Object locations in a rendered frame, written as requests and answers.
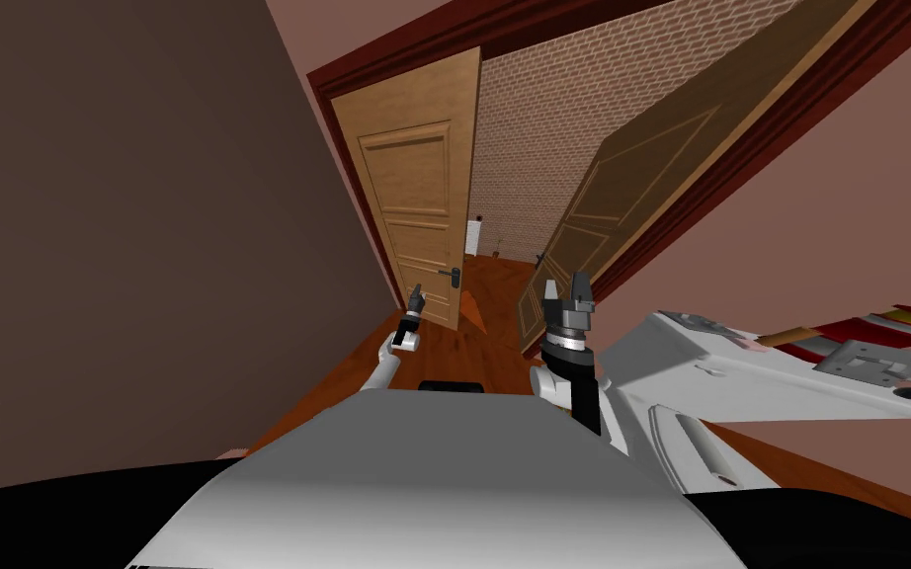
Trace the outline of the dark wooden door leaf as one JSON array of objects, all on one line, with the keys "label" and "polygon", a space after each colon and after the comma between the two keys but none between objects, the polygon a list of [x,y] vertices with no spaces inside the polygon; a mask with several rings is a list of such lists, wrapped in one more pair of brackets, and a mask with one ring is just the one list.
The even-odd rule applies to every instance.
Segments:
[{"label": "dark wooden door leaf", "polygon": [[545,329],[549,281],[566,297],[585,272],[604,299],[726,197],[771,126],[784,126],[798,81],[875,0],[796,0],[754,35],[602,141],[518,296],[520,353]]}]

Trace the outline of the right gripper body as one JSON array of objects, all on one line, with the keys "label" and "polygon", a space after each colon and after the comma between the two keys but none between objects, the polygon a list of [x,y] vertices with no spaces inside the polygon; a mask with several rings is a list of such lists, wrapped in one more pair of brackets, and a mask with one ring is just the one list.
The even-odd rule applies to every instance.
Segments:
[{"label": "right gripper body", "polygon": [[581,337],[591,329],[591,315],[595,311],[595,303],[572,298],[544,299],[542,309],[548,334]]}]

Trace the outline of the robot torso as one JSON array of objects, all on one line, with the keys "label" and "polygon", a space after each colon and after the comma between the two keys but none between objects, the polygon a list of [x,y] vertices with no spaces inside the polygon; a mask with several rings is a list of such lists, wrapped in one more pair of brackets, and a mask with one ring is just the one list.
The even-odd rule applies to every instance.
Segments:
[{"label": "robot torso", "polygon": [[546,401],[371,389],[215,476],[133,558],[188,569],[745,569]]}]

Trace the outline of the light wooden door leaf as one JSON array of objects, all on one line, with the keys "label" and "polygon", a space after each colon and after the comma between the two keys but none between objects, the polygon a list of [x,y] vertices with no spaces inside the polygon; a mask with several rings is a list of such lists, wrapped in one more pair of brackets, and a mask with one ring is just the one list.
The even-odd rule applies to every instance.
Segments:
[{"label": "light wooden door leaf", "polygon": [[469,50],[332,99],[385,255],[423,316],[455,329],[477,124],[481,50]]}]

